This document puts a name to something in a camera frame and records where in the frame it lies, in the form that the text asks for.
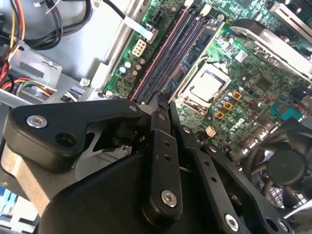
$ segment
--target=black plastic bracket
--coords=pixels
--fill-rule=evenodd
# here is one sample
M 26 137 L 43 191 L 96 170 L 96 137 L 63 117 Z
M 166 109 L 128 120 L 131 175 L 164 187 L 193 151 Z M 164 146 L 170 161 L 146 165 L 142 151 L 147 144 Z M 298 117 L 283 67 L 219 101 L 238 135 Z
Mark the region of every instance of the black plastic bracket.
M 9 112 L 3 136 L 14 153 L 60 173 L 70 170 L 83 152 L 89 124 L 130 124 L 141 115 L 139 107 L 125 99 L 22 106 Z M 30 116 L 42 117 L 47 125 L 30 126 Z

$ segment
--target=black wire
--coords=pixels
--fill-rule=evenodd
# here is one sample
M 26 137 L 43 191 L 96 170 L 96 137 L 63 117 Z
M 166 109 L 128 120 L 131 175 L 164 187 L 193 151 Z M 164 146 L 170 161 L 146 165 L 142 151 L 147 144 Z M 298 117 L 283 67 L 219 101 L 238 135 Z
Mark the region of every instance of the black wire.
M 122 11 L 120 11 L 119 8 L 116 7 L 111 1 L 103 0 L 103 2 L 109 5 L 118 15 L 120 15 L 120 17 L 122 17 L 122 19 L 126 18 L 126 15 Z

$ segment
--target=motherboard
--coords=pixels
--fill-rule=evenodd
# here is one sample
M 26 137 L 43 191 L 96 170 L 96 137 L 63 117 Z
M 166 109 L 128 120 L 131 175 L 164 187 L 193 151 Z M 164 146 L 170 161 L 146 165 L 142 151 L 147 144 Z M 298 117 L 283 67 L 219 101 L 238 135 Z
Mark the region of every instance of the motherboard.
M 134 33 L 103 93 L 138 104 L 163 93 L 199 144 L 240 161 L 308 115 L 298 90 L 312 80 L 309 11 L 295 0 L 152 0 L 140 24 L 153 37 Z

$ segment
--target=silver screw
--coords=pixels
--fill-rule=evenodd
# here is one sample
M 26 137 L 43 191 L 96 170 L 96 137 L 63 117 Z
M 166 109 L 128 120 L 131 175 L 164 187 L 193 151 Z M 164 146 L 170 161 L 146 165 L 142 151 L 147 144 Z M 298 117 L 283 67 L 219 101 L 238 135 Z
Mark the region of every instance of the silver screw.
M 47 64 L 49 67 L 53 67 L 53 63 L 51 61 L 48 61 Z
M 129 109 L 132 111 L 137 111 L 137 108 L 135 106 L 129 106 Z
M 161 192 L 162 201 L 169 207 L 173 208 L 177 204 L 176 195 L 169 190 L 164 190 Z
M 216 153 L 216 149 L 215 149 L 215 147 L 213 147 L 213 146 L 209 146 L 209 149 L 210 149 L 212 152 Z
M 219 22 L 223 21 L 224 19 L 225 19 L 224 14 L 218 15 L 217 18 L 216 18 L 216 20 L 219 21 Z
M 159 118 L 161 118 L 162 120 L 166 120 L 166 117 L 165 117 L 164 115 L 159 114 L 158 116 L 159 116 Z
M 33 128 L 44 128 L 48 125 L 48 121 L 42 116 L 30 116 L 26 122 Z
M 228 226 L 234 231 L 237 232 L 239 229 L 238 223 L 236 221 L 236 219 L 233 218 L 232 215 L 230 214 L 226 214 L 225 215 L 225 221 L 228 224 Z
M 287 228 L 287 226 L 282 222 L 282 220 L 278 219 L 277 222 L 278 222 L 278 224 L 281 226 L 281 228 L 282 228 L 284 231 L 286 231 L 286 232 L 289 231 L 288 228 Z
M 190 130 L 189 128 L 184 127 L 183 129 L 184 129 L 184 131 L 185 131 L 186 133 L 191 133 L 191 130 Z

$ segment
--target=cpu socket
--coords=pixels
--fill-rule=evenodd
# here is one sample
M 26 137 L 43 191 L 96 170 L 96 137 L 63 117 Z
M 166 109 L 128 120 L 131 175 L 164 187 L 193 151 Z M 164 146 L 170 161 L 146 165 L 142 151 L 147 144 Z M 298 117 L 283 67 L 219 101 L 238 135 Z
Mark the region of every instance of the cpu socket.
M 178 99 L 202 115 L 221 92 L 230 84 L 227 69 L 221 69 L 220 63 L 205 63 L 202 68 L 182 87 Z

